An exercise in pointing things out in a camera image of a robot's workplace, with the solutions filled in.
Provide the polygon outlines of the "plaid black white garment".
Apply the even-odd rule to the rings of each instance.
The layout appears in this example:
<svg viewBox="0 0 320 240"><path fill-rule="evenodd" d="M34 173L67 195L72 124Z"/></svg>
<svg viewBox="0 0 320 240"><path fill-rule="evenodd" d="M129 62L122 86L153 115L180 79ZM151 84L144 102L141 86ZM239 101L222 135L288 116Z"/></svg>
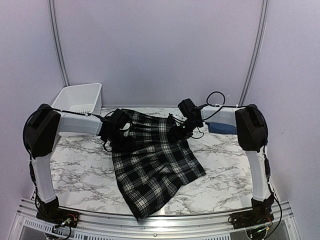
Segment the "plaid black white garment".
<svg viewBox="0 0 320 240"><path fill-rule="evenodd" d="M205 176L188 141L170 142L171 117L156 117L132 109L123 110L132 120L128 132L135 139L129 151L112 150L116 182L137 220L159 211L181 186Z"/></svg>

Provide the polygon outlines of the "blue t-shirt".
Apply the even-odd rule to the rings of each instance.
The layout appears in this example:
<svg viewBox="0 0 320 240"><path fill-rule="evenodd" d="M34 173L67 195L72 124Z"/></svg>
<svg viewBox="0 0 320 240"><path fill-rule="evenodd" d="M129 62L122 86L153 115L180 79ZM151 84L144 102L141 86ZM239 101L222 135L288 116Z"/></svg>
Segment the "blue t-shirt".
<svg viewBox="0 0 320 240"><path fill-rule="evenodd" d="M236 135L237 127L231 124L219 122L206 122L208 132L222 135Z"/></svg>

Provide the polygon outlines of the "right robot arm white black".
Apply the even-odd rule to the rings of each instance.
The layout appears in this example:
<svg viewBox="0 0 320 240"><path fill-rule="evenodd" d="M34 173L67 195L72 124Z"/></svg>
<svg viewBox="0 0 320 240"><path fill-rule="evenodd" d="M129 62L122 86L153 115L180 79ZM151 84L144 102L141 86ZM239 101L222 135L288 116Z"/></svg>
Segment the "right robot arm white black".
<svg viewBox="0 0 320 240"><path fill-rule="evenodd" d="M229 126L236 131L238 144L248 158L253 195L252 209L243 214L233 214L232 220L236 223L248 220L252 224L258 224L263 219L272 220L275 194L270 186L271 168L267 157L269 131L258 107L255 104L227 106L208 102L197 106L187 98L178 104L178 108L186 119L170 128L168 139L171 142L192 137L194 129L202 127L204 123L214 123L223 128Z"/></svg>

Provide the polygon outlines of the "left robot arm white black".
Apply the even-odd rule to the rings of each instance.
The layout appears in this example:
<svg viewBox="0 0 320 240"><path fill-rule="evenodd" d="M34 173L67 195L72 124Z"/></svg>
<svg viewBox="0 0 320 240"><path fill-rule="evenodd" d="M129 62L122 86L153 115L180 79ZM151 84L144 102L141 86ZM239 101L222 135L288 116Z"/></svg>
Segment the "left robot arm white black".
<svg viewBox="0 0 320 240"><path fill-rule="evenodd" d="M135 140L125 134L131 124L130 117L118 108L111 115L102 117L56 109L45 103L28 117L22 130L22 141L29 154L35 205L41 217L58 223L65 216L53 187L50 167L57 136L61 133L98 136L116 151L131 151Z"/></svg>

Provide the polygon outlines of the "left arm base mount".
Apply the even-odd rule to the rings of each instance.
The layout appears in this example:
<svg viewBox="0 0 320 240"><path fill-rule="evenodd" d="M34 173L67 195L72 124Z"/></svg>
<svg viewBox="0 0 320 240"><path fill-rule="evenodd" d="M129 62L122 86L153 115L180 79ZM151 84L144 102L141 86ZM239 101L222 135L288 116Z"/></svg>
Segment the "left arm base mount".
<svg viewBox="0 0 320 240"><path fill-rule="evenodd" d="M76 228L78 225L80 213L77 211L71 211L67 209L58 208L53 211L41 210L36 214L36 218L43 220L52 224L55 224L57 227L71 227Z"/></svg>

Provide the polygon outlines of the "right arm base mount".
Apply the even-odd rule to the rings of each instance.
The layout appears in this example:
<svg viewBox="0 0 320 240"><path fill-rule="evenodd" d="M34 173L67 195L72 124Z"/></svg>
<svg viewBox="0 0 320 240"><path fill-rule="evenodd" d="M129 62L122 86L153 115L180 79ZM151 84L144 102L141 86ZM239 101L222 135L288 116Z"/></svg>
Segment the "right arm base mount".
<svg viewBox="0 0 320 240"><path fill-rule="evenodd" d="M228 218L228 222L234 229L253 227L264 223L270 223L273 220L274 215L271 210L261 213L260 211L253 209L232 213Z"/></svg>

